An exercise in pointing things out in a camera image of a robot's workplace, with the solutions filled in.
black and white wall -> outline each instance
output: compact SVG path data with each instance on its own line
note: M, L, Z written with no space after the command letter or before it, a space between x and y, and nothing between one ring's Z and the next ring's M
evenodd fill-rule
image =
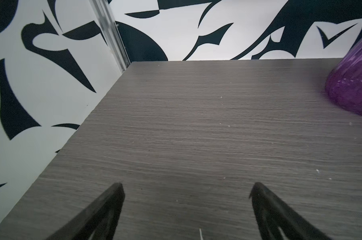
M119 76L88 1L0 0L0 222Z
M131 61L340 58L362 0L111 0Z

gray wooden table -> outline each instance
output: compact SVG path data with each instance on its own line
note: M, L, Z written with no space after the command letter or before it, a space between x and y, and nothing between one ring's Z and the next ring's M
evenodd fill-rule
M337 59L135 62L0 225L43 239L114 182L118 239L259 240L273 190L330 237L362 239L362 117L323 92Z

white speck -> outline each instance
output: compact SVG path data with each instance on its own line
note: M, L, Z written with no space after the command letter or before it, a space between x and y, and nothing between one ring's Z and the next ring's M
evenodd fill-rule
M200 228L200 239L201 239L201 240L204 240L204 238L203 238L203 232L201 231L201 228Z

translucent purple object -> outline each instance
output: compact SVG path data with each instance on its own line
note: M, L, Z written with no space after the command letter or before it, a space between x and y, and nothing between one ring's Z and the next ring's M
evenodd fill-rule
M362 38L331 71L325 90L333 103L362 115Z

tabletop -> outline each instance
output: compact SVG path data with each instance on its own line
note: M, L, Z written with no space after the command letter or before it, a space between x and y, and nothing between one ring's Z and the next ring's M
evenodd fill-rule
M340 59L133 62L0 224L43 239L112 183L115 239L251 239L262 182L335 240L362 239L362 116L334 106Z

